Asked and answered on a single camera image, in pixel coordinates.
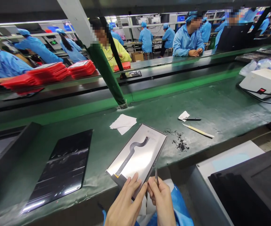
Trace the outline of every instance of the finger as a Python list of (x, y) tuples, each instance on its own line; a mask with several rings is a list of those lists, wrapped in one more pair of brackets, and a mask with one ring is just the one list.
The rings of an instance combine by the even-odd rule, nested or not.
[(127, 186), (129, 185), (130, 181), (131, 181), (131, 177), (128, 177), (127, 180), (126, 180), (126, 182), (125, 182), (125, 184), (124, 184), (124, 186), (122, 187), (122, 191), (127, 188)]
[(161, 197), (161, 194), (160, 194), (160, 190), (159, 190), (157, 184), (154, 181), (154, 178), (150, 177), (148, 180), (148, 183), (150, 185), (151, 190), (153, 191), (155, 199), (159, 199)]
[(160, 177), (158, 177), (158, 183), (159, 183), (158, 187), (160, 189), (160, 192), (165, 189), (170, 190), (170, 187)]
[(133, 185), (133, 184), (137, 181), (137, 179), (138, 179), (138, 172), (136, 172), (136, 173), (133, 175), (133, 177), (132, 177), (132, 179), (131, 179), (131, 181), (130, 181), (130, 185)]
[(136, 196), (134, 202), (132, 203), (133, 211), (136, 213), (139, 206), (142, 205), (143, 198), (146, 194), (148, 184), (147, 182), (143, 183), (141, 190), (139, 191), (138, 195)]
[(138, 180), (133, 185), (129, 185), (129, 187), (126, 191), (127, 192), (126, 196), (131, 198), (133, 196), (135, 190), (137, 190), (137, 188), (141, 185), (141, 183), (142, 183), (142, 180)]
[(113, 204), (117, 204), (118, 202), (120, 202), (122, 197), (125, 196), (124, 194), (126, 192), (126, 189), (127, 189), (128, 185), (129, 185), (130, 181), (131, 181), (131, 177), (128, 177), (125, 184), (124, 184), (124, 186), (123, 186), (123, 188), (122, 188), (122, 190), (120, 191), (119, 195), (117, 196), (117, 198), (116, 198), (116, 200), (114, 201)]
[(152, 197), (154, 197), (154, 194), (153, 194), (153, 191), (151, 190), (151, 188), (150, 188), (149, 185), (148, 185), (148, 187), (147, 187), (147, 191), (148, 191), (148, 193), (149, 193), (149, 195), (150, 195), (150, 198), (152, 199)]

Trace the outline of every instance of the stool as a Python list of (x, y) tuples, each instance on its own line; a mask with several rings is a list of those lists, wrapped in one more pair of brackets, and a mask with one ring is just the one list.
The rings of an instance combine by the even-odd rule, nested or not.
[(169, 49), (167, 49), (168, 51), (167, 51), (167, 57), (169, 56), (169, 52), (173, 52), (173, 48), (169, 48)]

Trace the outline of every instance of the black debris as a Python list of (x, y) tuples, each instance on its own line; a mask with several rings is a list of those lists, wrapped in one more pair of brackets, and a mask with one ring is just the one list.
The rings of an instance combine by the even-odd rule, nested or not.
[(173, 140), (172, 144), (174, 143), (176, 145), (176, 149), (180, 150), (182, 152), (186, 152), (188, 149), (190, 149), (189, 147), (187, 147), (187, 144), (184, 142), (184, 140), (181, 138), (181, 136), (183, 135), (182, 133), (178, 133), (176, 130), (172, 131), (171, 129), (165, 129), (164, 133), (166, 135), (172, 135), (172, 136), (176, 136), (177, 137), (177, 141)]

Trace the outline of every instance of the white machine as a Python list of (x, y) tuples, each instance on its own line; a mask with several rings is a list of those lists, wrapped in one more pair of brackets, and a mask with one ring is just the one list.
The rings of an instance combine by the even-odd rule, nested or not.
[(260, 69), (250, 72), (239, 84), (241, 88), (250, 92), (260, 99), (271, 97), (271, 70)]

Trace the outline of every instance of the white tissue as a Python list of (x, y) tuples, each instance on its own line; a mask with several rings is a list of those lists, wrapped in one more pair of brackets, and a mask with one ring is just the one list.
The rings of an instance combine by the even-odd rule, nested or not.
[(121, 135), (126, 133), (136, 124), (136, 118), (121, 114), (111, 125), (111, 129), (117, 129)]

